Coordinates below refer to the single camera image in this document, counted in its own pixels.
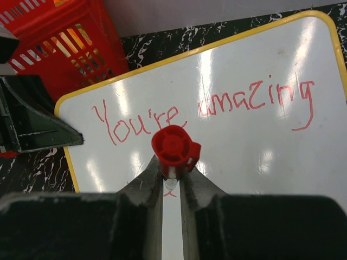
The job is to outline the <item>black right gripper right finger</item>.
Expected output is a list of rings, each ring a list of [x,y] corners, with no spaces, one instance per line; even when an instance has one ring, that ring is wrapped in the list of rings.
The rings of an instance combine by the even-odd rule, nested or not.
[[[230,194],[180,180],[185,259],[346,259],[346,213],[326,196]]]

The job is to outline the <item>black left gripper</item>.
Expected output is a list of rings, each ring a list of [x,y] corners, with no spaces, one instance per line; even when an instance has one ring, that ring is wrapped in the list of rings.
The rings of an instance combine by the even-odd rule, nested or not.
[[[83,144],[82,134],[54,115],[38,75],[1,76],[1,154]]]

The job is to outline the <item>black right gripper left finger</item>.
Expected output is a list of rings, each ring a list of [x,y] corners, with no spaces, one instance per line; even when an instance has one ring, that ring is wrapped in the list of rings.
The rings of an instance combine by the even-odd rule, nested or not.
[[[1,198],[1,259],[161,259],[163,177],[153,157],[118,192]]]

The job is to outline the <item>red capped whiteboard marker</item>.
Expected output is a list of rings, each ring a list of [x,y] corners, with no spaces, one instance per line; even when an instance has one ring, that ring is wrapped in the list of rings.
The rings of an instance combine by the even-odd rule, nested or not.
[[[184,128],[170,125],[151,140],[168,191],[173,191],[184,173],[190,173],[200,159],[201,145],[193,142]]]

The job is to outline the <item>yellow framed whiteboard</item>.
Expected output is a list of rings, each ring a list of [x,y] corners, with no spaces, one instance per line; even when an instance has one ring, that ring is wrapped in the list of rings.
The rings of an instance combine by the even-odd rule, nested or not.
[[[178,125],[201,145],[194,169],[225,192],[326,196],[346,213],[346,68],[323,12],[77,90],[55,114],[83,135],[65,148],[77,193],[121,190],[156,157],[152,137]],[[185,259],[180,182],[170,192],[164,177],[161,259]]]

